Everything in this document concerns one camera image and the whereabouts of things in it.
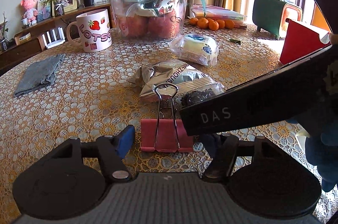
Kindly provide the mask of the blue gloved hand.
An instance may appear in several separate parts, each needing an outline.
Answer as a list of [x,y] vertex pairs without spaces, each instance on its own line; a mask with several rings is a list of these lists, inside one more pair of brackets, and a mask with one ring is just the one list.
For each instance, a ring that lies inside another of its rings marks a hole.
[[307,161],[317,167],[322,178],[322,190],[331,191],[337,186],[337,120],[318,121],[297,118],[309,134],[305,141]]

